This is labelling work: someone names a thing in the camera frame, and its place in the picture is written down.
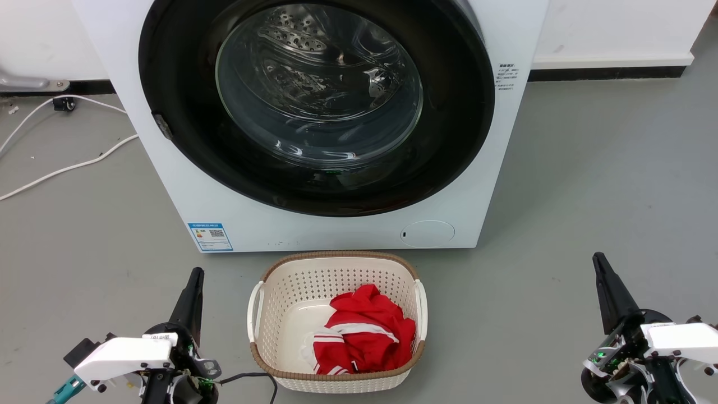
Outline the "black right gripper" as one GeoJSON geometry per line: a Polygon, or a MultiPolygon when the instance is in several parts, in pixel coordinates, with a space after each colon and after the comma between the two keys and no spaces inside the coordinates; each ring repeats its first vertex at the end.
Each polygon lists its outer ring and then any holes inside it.
{"type": "Polygon", "coordinates": [[[656,310],[640,310],[603,252],[594,253],[593,266],[606,338],[583,363],[585,393],[599,403],[698,403],[680,376],[687,359],[645,354],[642,325],[669,324],[671,319],[656,310]]]}

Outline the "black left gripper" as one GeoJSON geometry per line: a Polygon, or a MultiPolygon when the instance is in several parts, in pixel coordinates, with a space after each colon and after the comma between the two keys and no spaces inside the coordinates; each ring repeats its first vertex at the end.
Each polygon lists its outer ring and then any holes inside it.
{"type": "Polygon", "coordinates": [[[170,315],[171,324],[147,330],[149,337],[170,337],[174,333],[177,343],[170,348],[169,358],[140,370],[142,403],[218,401],[214,381],[222,375],[222,368],[217,360],[205,357],[200,348],[204,278],[204,269],[193,268],[170,315]]]}

